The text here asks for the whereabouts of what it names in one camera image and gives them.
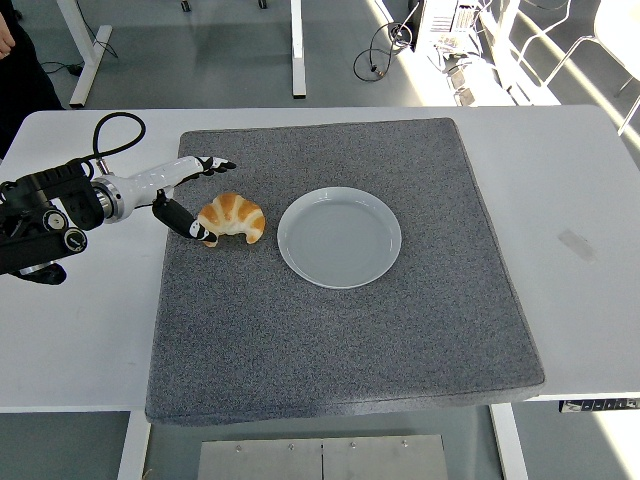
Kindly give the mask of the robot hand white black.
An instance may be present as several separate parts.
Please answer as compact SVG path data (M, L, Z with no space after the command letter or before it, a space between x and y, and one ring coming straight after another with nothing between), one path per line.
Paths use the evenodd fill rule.
M112 222L128 218L136 209L150 206L164 225L187 239L214 241L217 236L204 227L178 202L168 197L176 186L200 175L210 176L236 168L230 160L219 157L185 156L129 178L108 176L112 194Z

